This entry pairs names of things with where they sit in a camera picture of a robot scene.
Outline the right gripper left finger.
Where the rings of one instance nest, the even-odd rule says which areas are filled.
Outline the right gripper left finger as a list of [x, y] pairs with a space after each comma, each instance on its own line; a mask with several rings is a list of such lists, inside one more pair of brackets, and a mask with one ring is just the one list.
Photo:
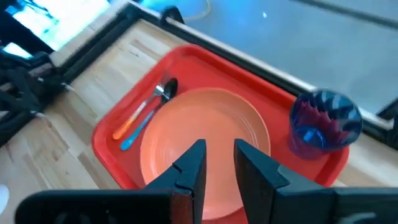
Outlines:
[[18, 205], [15, 223], [201, 223], [205, 184], [200, 139], [143, 189], [41, 191]]

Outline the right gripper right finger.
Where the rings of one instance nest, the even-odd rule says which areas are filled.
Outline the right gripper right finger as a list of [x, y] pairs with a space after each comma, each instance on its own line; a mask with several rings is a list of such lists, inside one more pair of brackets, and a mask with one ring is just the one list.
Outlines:
[[234, 166], [249, 223], [397, 223], [395, 187], [324, 187], [242, 139]]

